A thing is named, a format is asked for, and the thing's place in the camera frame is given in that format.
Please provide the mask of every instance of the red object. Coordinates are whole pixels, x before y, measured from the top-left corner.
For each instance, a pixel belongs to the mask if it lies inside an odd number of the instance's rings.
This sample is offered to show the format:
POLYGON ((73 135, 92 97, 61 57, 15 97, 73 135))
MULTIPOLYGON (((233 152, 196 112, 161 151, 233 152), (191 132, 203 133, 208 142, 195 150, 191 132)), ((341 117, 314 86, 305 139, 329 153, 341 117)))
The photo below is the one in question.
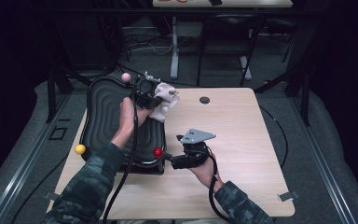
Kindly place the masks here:
POLYGON ((155 147, 155 149, 153 149, 153 156, 155 156, 156 158, 160 158, 162 156, 161 147, 155 147))

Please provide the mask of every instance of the metal bar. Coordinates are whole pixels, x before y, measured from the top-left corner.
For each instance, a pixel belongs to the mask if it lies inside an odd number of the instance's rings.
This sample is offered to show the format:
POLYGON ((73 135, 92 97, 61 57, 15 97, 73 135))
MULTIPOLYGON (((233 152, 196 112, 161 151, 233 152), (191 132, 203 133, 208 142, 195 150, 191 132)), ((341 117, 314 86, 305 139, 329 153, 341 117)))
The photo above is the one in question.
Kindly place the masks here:
POLYGON ((313 135, 312 129, 304 123, 304 120, 301 117, 299 108, 299 102, 293 97, 289 98, 289 103, 292 109, 295 111, 296 118, 300 123, 302 131, 307 136, 310 142, 310 152, 313 156, 313 159, 316 163, 316 167, 319 170, 319 173, 324 181, 324 184, 327 188, 328 193, 330 194, 331 200, 334 206, 337 209, 338 215, 341 218, 342 223, 355 224, 356 221, 351 213, 350 208, 348 207, 345 198, 334 178, 331 170, 327 164, 327 161, 324 159, 324 154, 322 153, 318 142, 313 135))
POLYGON ((171 79, 178 78, 179 68, 179 49, 178 49, 178 35, 177 35, 176 17, 172 17, 172 63, 171 63, 171 79))
POLYGON ((136 15, 136 16, 202 16, 218 13, 247 13, 271 17, 296 17, 320 19, 328 15, 327 11, 302 11, 295 8, 279 8, 268 10, 255 10, 254 8, 25 8, 37 13, 47 14, 89 14, 89 15, 136 15))
POLYGON ((70 95, 63 95, 60 101, 57 104, 57 114, 53 118, 52 122, 45 124, 41 134, 37 138, 33 150, 25 157, 21 165, 17 169, 16 174, 13 175, 13 178, 10 180, 5 192, 3 193, 0 199, 0 223, 3 223, 7 212, 11 208, 11 205, 16 200, 22 186, 27 180, 28 175, 31 173, 34 168, 40 152, 42 151, 42 145, 48 137, 48 133, 54 128, 54 123, 57 121, 57 117, 60 112, 64 109, 69 101, 70 95))

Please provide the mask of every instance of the wooden table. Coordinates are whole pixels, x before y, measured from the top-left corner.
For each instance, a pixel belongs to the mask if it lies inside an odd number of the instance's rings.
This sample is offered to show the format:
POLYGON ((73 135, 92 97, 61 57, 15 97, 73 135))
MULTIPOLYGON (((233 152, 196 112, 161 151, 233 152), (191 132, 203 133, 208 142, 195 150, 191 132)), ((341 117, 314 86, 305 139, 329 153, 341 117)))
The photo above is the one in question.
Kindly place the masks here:
MULTIPOLYGON (((291 0, 222 0, 217 7, 291 7, 291 0)), ((181 3, 177 0, 153 0, 153 7, 212 7, 209 0, 187 0, 181 3)))
MULTIPOLYGON (((293 202, 281 202, 277 196, 286 193, 288 188, 253 91, 238 88, 179 89, 178 92, 181 99, 165 120, 168 152, 174 156, 183 154, 176 135, 185 134, 191 128, 215 133, 216 137, 205 143, 216 155, 222 179, 234 182, 270 216, 291 216, 295 212, 293 202), (202 96, 209 97, 211 102, 203 105, 202 96)), ((85 117, 56 193, 62 192, 84 164, 74 148, 85 117)), ((116 185, 121 177, 122 174, 117 175, 116 185)), ((187 169, 173 170, 167 161, 164 175, 130 174, 108 217, 177 219, 217 218, 217 215, 209 204, 208 190, 197 178, 187 169)))

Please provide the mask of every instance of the hand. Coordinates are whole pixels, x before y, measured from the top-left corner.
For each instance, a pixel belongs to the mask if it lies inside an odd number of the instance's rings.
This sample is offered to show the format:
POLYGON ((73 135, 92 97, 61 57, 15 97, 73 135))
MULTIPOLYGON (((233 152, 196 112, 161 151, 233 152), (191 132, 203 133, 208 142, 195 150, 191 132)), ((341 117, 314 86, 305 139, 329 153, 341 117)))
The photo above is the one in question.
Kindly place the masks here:
MULTIPOLYGON (((146 120, 147 116, 149 116, 153 110, 142 109, 137 106, 136 114, 138 117, 138 127, 140 127, 146 120)), ((123 102, 120 104, 120 124, 118 130, 113 136, 111 143, 115 144, 119 148, 123 148, 126 146, 127 141, 133 132, 133 103, 129 97, 125 97, 123 102)))
MULTIPOLYGON (((211 181, 213 177, 213 161, 211 158, 208 158, 208 160, 206 160, 206 162, 203 163, 201 166, 190 168, 189 170, 193 172, 193 174, 197 177, 200 183, 203 184, 205 187, 209 188, 211 186, 211 181)), ((217 171, 217 180, 214 183, 213 193, 216 193, 223 185, 224 182, 220 178, 219 171, 217 171)))

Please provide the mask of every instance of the yellow ball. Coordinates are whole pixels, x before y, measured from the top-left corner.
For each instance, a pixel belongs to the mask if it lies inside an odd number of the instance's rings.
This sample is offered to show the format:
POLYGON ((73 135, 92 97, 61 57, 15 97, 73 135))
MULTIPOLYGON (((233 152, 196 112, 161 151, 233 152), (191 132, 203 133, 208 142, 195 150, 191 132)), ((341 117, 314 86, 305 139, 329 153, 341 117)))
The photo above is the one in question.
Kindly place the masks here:
POLYGON ((80 144, 75 147, 75 153, 79 155, 83 154, 85 151, 86 151, 86 147, 84 145, 80 144))

